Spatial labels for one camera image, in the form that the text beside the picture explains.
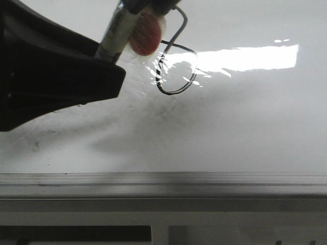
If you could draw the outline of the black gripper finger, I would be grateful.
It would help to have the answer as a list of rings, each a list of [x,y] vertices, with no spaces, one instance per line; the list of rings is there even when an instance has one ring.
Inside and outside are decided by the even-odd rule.
[[[21,1],[1,1],[1,131],[118,97],[126,72],[96,59],[97,47]]]

